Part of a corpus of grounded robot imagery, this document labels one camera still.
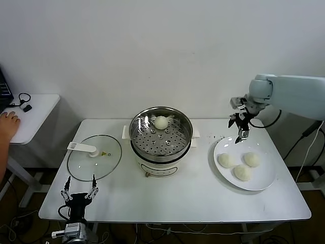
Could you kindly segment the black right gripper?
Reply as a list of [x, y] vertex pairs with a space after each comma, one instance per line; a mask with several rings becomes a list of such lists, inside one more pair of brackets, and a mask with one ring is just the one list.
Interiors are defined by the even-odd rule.
[[228, 128], [230, 128], [233, 124], [236, 124], [238, 127], [238, 137], [235, 140], [235, 144], [246, 140], [249, 136], [249, 122], [252, 119], [250, 113], [235, 113], [230, 115], [230, 119], [228, 122]]

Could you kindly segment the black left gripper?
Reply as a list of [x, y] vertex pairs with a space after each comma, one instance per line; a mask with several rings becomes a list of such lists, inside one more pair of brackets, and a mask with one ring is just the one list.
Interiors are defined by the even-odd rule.
[[89, 200], [93, 199], [98, 193], [97, 182], [95, 174], [92, 176], [92, 187], [88, 193], [73, 193], [70, 195], [71, 177], [69, 176], [63, 190], [60, 191], [64, 201], [69, 201], [70, 218], [71, 219], [83, 219], [85, 215], [85, 208], [89, 205]]

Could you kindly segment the person's hand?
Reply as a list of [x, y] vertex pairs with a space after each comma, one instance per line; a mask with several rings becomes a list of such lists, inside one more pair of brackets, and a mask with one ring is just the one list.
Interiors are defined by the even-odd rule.
[[14, 111], [4, 112], [0, 118], [1, 142], [10, 142], [20, 126], [20, 119]]

